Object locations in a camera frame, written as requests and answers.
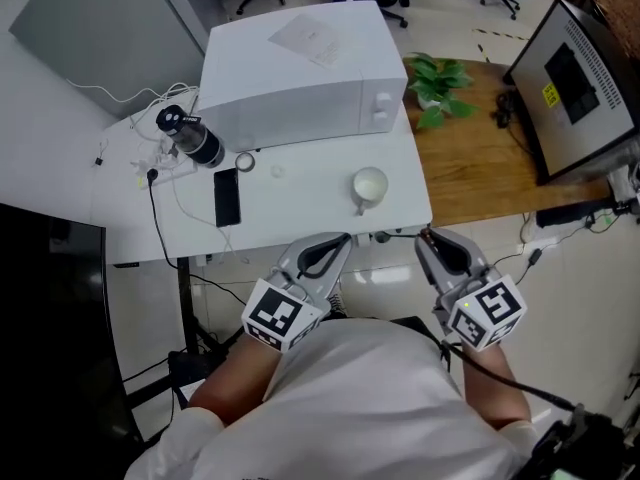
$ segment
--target bottle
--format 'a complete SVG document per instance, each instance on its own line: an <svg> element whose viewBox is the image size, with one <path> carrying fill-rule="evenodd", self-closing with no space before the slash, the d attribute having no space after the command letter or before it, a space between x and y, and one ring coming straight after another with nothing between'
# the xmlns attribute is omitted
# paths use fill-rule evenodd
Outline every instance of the bottle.
<svg viewBox="0 0 640 480"><path fill-rule="evenodd" d="M222 162L224 148L220 141L199 117L187 115L180 106L170 105L161 110L156 124L195 162L207 167L216 167Z"/></svg>

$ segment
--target white microwave oven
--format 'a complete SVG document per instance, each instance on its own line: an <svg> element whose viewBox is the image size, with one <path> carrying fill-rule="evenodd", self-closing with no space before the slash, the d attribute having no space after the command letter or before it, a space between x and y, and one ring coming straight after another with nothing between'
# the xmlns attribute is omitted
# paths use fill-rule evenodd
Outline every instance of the white microwave oven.
<svg viewBox="0 0 640 480"><path fill-rule="evenodd" d="M406 85L375 2L321 4L213 28L198 113L240 152L390 131Z"/></svg>

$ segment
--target white mug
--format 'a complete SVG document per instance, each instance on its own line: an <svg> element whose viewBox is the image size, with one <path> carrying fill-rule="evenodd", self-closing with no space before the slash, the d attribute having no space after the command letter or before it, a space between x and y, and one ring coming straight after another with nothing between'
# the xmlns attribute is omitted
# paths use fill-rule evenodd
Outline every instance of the white mug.
<svg viewBox="0 0 640 480"><path fill-rule="evenodd" d="M385 173L377 167L365 167L360 169L353 177L353 195L358 205L357 215L362 215L365 210L378 206L384 199L389 180Z"/></svg>

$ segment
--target microwave knob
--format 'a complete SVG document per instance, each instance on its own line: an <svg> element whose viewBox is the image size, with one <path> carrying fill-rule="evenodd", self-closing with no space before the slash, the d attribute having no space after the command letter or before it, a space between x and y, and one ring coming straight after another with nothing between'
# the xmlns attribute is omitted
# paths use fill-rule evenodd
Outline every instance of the microwave knob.
<svg viewBox="0 0 640 480"><path fill-rule="evenodd" d="M389 110L391 105L391 94L388 92L379 92L376 94L376 110Z"/></svg>
<svg viewBox="0 0 640 480"><path fill-rule="evenodd" d="M374 112L373 113L373 123L374 124L383 124L387 118L389 117L389 114L387 114L384 111L379 111L379 112Z"/></svg>

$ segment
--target ventilation grille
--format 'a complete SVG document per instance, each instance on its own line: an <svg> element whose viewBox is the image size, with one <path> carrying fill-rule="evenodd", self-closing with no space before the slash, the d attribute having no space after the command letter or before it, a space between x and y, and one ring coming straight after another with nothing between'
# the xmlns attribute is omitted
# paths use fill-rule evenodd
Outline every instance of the ventilation grille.
<svg viewBox="0 0 640 480"><path fill-rule="evenodd" d="M564 26L564 29L571 39L573 39L573 42L578 48L578 51L582 54L584 60L587 61L589 69L591 69L593 76L596 77L598 85L607 99L609 107L612 109L616 108L620 103L622 103L622 99L618 89L616 89L616 86L613 83L613 80L611 80L609 72L602 64L600 56L593 49L593 46L591 46L591 43L587 38L584 37L582 30L580 30L580 27L575 21L569 20L569 22Z"/></svg>

